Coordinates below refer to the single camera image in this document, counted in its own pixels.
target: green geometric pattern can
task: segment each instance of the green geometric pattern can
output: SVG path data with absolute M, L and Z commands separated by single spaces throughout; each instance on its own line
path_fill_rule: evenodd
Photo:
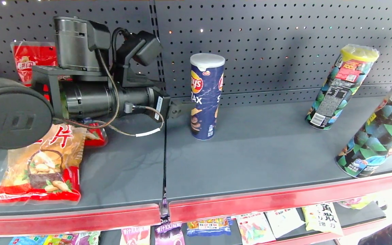
M 344 172 L 370 176 L 392 155 L 392 89 L 336 157 Z
M 319 130 L 330 129 L 378 57 L 379 52 L 370 47 L 344 46 L 308 111 L 305 118 L 308 124 Z

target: lay's stax can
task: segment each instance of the lay's stax can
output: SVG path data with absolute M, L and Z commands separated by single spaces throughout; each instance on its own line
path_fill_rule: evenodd
M 214 135 L 223 88 L 225 58 L 216 54 L 194 54 L 192 64 L 192 101 L 196 102 L 191 114 L 192 135 L 201 141 Z
M 379 52 L 373 48 L 350 44 L 344 46 L 308 111 L 308 124 L 319 130 L 330 129 L 378 57 Z
M 370 176 L 392 155 L 392 89 L 336 157 L 347 174 Z

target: red shelf edge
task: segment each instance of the red shelf edge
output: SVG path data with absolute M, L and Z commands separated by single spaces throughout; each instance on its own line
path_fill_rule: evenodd
M 106 231 L 160 224 L 158 205 L 139 205 L 67 213 L 0 216 L 0 237 Z
M 299 208 L 360 197 L 388 189 L 392 189 L 392 173 L 272 191 L 171 201 L 169 212 L 171 222 L 184 223 L 254 211 Z
M 379 225 L 384 225 L 386 219 L 379 219 L 375 220 L 372 222 L 367 222 L 364 224 L 360 225 L 354 225 L 350 226 L 347 228 L 343 229 L 344 235 L 350 235 L 353 233 L 358 233 L 361 231 L 367 231 L 371 230 L 373 228 L 378 227 Z M 288 240 L 282 240 L 282 241 L 275 241 L 275 242 L 268 242 L 268 243 L 263 243 L 261 245 L 297 245 L 297 244 L 313 244 L 313 243 L 318 243 L 318 242 L 325 242 L 328 240 L 334 240 L 337 238 L 340 238 L 342 236 L 334 234 L 334 233 L 318 233 L 318 234 L 313 234 L 313 235 L 307 235 L 303 237 L 298 237 L 298 238 L 293 238 L 293 239 L 288 239 Z

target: white cable tie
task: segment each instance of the white cable tie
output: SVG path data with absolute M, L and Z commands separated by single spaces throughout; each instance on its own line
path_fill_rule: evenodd
M 156 129 L 154 129 L 154 130 L 151 130 L 151 131 L 149 131 L 149 132 L 144 132 L 144 133 L 137 133 L 137 134 L 135 134 L 135 136 L 136 136 L 136 137 L 147 136 L 147 135 L 150 135 L 150 134 L 156 133 L 156 132 L 158 132 L 158 131 L 160 131 L 160 128 L 156 128 Z

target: lay's logo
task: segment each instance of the lay's logo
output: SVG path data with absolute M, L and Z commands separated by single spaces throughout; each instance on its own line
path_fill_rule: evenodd
M 222 89 L 223 89 L 223 73 L 222 73 L 222 76 L 219 79 L 219 90 L 222 91 Z
M 194 94 L 199 93 L 203 88 L 203 80 L 196 74 L 196 72 L 192 71 L 192 92 Z

